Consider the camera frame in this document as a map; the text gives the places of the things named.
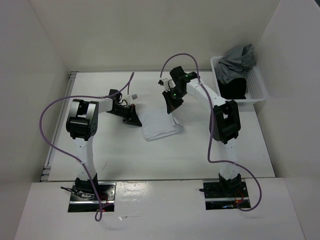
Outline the white skirt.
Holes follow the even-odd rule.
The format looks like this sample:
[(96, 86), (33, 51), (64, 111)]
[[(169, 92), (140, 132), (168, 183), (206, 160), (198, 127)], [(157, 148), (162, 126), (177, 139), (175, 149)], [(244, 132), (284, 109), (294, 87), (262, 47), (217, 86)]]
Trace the white skirt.
[(138, 114), (142, 123), (141, 131), (147, 142), (169, 137), (184, 130), (184, 127), (165, 106), (143, 111)]

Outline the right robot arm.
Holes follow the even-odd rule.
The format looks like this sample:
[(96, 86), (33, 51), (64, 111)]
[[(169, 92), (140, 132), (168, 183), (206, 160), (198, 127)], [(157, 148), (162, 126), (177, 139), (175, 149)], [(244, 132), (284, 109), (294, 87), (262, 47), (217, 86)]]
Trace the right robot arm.
[(170, 78), (160, 78), (158, 84), (164, 87), (162, 95), (168, 114), (179, 108), (185, 95), (193, 96), (209, 111), (210, 140), (217, 142), (219, 159), (209, 160), (221, 163), (218, 186), (204, 192), (219, 192), (229, 197), (241, 184), (241, 175), (236, 169), (236, 139), (241, 129), (238, 104), (219, 96), (203, 81), (196, 72), (186, 73), (181, 66), (173, 68)]

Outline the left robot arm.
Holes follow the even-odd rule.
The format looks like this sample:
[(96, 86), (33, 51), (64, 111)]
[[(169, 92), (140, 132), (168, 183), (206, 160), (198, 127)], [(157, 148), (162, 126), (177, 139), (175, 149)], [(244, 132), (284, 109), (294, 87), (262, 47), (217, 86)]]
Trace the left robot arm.
[(124, 124), (142, 126), (135, 104), (122, 99), (122, 94), (116, 89), (111, 89), (109, 94), (111, 98), (96, 101), (72, 100), (66, 121), (66, 130), (73, 139), (76, 157), (83, 163), (72, 192), (88, 200), (97, 198), (100, 193), (93, 156), (93, 139), (98, 131), (99, 114), (112, 114), (121, 117)]

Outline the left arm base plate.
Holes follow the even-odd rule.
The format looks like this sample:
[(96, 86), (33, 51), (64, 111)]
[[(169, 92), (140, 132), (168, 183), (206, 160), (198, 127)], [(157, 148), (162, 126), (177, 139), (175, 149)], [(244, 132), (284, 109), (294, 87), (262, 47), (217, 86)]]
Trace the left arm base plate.
[[(88, 213), (98, 212), (99, 202), (94, 192), (76, 190), (75, 185), (72, 187), (60, 187), (70, 193), (68, 212), (69, 213)], [(102, 182), (97, 186), (97, 192), (102, 204), (103, 212), (114, 212), (116, 183)]]

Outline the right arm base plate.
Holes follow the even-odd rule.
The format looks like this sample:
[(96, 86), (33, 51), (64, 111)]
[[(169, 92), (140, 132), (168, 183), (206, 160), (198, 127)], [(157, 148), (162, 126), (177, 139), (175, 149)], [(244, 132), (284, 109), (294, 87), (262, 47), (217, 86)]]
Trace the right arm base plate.
[(250, 209), (251, 203), (245, 181), (226, 192), (218, 180), (204, 180), (199, 189), (204, 194), (206, 210)]

